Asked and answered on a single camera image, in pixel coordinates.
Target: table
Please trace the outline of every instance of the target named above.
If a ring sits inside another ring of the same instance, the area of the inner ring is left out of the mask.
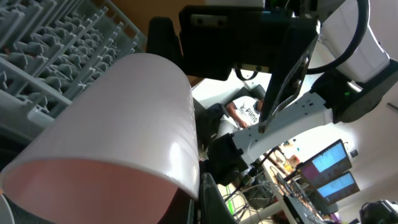
[[[263,163],[263,168],[264,168],[264,174],[266,176],[266,179],[270,182],[273,182],[275,184],[278,184],[278,181],[276,179],[276,172],[278,172],[282,177],[285,177],[285,174],[281,172],[278,168],[275,167],[274,164],[272,164],[270,161],[266,160]],[[261,221],[262,219],[268,218],[272,215],[275,215],[276,213],[283,211],[285,213],[285,216],[287,217],[288,221],[291,224],[297,224],[294,216],[292,215],[292,212],[288,208],[285,200],[284,200],[284,192],[282,191],[283,186],[280,186],[280,189],[272,188],[273,193],[278,199],[278,202],[272,204],[271,206],[266,207],[265,209],[261,210],[258,212],[258,214],[254,214],[251,217],[241,221],[240,223],[242,224],[252,224]],[[309,209],[312,210],[310,205],[308,205],[306,202],[302,201],[302,203]]]

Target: white wall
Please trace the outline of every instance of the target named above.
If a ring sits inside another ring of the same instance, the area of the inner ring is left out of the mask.
[[[231,72],[226,81],[202,80],[192,88],[192,96],[207,109],[215,103],[227,103],[243,86],[235,72]]]

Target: computer monitor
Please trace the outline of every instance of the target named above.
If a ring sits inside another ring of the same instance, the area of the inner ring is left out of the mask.
[[[348,171],[330,183],[318,188],[317,192],[327,203],[332,204],[359,192],[359,187],[351,172]]]
[[[341,139],[304,162],[302,177],[314,188],[319,188],[339,177],[352,167]]]

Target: blue screen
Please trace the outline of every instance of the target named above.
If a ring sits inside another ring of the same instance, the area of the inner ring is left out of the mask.
[[[353,176],[348,173],[318,189],[322,197],[327,197],[347,186],[354,184]]]
[[[325,169],[333,166],[338,161],[344,159],[346,157],[345,149],[343,145],[337,144],[331,147],[322,155],[315,158],[312,163],[318,169],[319,172],[324,171]]]

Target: dish rack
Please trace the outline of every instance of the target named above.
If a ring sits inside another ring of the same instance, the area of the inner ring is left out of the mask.
[[[100,7],[88,0],[0,0],[0,136],[30,143],[115,61],[145,44],[110,0]]]

